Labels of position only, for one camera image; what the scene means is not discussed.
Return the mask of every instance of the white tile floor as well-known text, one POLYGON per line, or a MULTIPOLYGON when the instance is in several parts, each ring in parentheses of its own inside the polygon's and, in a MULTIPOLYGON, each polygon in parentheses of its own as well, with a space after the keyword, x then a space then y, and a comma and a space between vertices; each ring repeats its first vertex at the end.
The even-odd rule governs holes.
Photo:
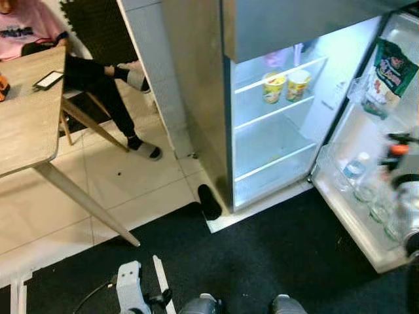
MULTIPOLYGON (((60 139, 53 163, 132 229, 199 200, 198 186, 211 184, 198 160, 175 159, 150 95, 121 82, 118 87, 137 133, 162 147, 164 157, 158 162, 148 161, 119 150, 91 130, 83 130, 72 134, 72 147, 65 137, 60 139)), ((103 127, 124 140, 113 122, 103 127)), ((223 206, 222 217, 208 226, 216 232, 307 188, 295 184, 252 210, 234 215, 223 206)), ((32 169, 0 179, 0 287, 8 285, 16 273, 53 264, 114 236, 32 169)))

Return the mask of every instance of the wooden table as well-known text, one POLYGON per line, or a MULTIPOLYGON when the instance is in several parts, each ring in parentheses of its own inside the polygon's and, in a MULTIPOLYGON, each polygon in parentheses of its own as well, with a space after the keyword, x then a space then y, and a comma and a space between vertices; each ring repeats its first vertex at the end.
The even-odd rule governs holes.
MULTIPOLYGON (((33 92, 32 85, 51 71, 64 71, 64 64, 64 47, 0 62, 0 72, 11 85, 6 101, 0 103, 0 177, 33 167, 92 216, 137 247, 139 241, 127 229, 50 163, 58 150, 63 80, 45 92, 33 92)), ((69 106, 65 109, 86 118, 71 103, 64 105, 69 106)))

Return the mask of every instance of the orange object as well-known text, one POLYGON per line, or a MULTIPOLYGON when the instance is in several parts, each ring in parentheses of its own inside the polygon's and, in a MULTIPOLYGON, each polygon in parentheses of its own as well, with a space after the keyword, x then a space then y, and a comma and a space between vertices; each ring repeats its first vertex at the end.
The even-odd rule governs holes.
POLYGON ((0 101, 6 99, 6 95, 10 90, 10 84, 4 75, 0 75, 0 101))
POLYGON ((390 151, 392 154, 396 156, 405 155, 409 152, 409 146, 408 145, 393 145, 390 148, 390 151))

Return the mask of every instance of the black pants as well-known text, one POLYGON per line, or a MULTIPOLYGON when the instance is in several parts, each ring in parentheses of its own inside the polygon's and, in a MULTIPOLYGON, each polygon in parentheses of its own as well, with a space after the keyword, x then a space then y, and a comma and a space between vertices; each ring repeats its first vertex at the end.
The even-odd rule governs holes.
POLYGON ((127 137, 134 136, 134 123, 126 110, 113 78, 103 72, 103 66, 94 60, 67 55, 64 86, 91 92, 108 110, 118 129, 127 137))

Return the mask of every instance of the black mat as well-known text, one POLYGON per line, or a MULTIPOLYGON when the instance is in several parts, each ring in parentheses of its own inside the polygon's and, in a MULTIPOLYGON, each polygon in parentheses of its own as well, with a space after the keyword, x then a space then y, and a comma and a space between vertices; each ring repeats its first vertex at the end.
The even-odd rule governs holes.
POLYGON ((138 60, 115 0, 60 1, 77 37, 99 63, 116 65, 138 60))
MULTIPOLYGON (((377 275, 315 190, 212 235, 197 203, 134 234, 139 249, 115 238, 34 273, 28 313, 70 313, 131 260, 143 264, 143 289, 158 292, 154 254, 178 311, 210 292, 233 314, 266 313, 278 293, 300 300, 309 314, 406 313, 405 269, 377 275)), ((118 313, 116 292, 94 296, 81 313, 118 313)))

